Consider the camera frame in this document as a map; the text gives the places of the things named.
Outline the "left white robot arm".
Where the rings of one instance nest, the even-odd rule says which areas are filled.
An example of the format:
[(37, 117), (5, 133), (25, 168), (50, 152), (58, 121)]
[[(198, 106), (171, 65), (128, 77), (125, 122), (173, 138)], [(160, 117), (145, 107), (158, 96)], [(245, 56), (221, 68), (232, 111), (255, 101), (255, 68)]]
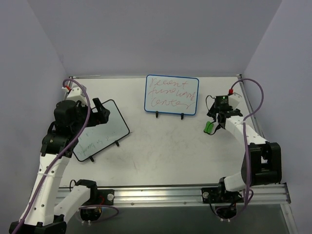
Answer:
[(55, 205), (63, 173), (72, 157), (78, 138), (86, 127), (106, 124), (110, 111), (98, 98), (93, 99), (96, 112), (82, 100), (63, 100), (56, 104), (55, 120), (42, 140), (39, 170), (30, 200), (19, 221), (12, 222), (11, 234), (63, 234), (69, 219), (81, 206), (98, 200), (96, 182), (80, 179), (70, 194)]

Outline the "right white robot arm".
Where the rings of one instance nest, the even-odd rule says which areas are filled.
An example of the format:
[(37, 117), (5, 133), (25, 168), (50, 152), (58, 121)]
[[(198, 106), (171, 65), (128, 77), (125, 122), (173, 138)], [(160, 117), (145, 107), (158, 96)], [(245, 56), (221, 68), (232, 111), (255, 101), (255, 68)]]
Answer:
[(282, 179), (280, 145), (267, 141), (247, 124), (237, 109), (238, 103), (235, 95), (216, 96), (207, 113), (213, 123), (217, 123), (216, 130), (231, 133), (245, 150), (240, 171), (219, 180), (216, 195), (222, 201), (228, 201), (243, 190), (249, 193), (252, 186), (280, 183)]

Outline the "green whiteboard eraser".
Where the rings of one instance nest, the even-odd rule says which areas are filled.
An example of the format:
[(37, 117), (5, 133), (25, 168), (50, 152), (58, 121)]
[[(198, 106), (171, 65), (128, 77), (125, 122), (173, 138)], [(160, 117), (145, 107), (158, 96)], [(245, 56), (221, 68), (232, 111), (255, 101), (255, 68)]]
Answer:
[(204, 132), (207, 134), (211, 134), (213, 131), (213, 127), (214, 127), (214, 121), (213, 122), (207, 121), (205, 128), (204, 128)]

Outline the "blue framed whiteboard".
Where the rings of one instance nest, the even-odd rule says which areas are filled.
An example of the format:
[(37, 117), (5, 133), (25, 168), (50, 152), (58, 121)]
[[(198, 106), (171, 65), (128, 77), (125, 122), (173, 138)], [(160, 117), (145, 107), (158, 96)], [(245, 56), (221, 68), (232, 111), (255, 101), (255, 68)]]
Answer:
[(144, 110), (150, 113), (194, 116), (197, 112), (198, 93), (197, 78), (147, 75)]

